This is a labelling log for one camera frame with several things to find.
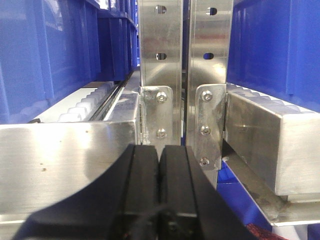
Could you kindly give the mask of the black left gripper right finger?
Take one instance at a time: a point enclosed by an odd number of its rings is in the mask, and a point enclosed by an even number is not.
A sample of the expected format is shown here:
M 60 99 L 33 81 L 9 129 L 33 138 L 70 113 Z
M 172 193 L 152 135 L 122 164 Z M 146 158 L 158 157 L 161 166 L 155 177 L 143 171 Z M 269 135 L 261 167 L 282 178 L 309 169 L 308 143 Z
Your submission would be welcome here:
M 193 152 L 168 145 L 158 156 L 150 146 L 151 240 L 254 240 L 201 170 Z

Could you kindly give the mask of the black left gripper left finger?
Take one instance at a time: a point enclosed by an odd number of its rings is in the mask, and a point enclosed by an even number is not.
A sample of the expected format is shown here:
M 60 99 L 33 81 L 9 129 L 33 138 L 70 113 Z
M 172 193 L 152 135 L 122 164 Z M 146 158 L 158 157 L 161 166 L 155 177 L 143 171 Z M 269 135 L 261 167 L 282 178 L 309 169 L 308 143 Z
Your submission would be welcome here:
M 154 240 L 158 155 L 129 145 L 101 176 L 70 197 L 31 214 L 16 240 Z

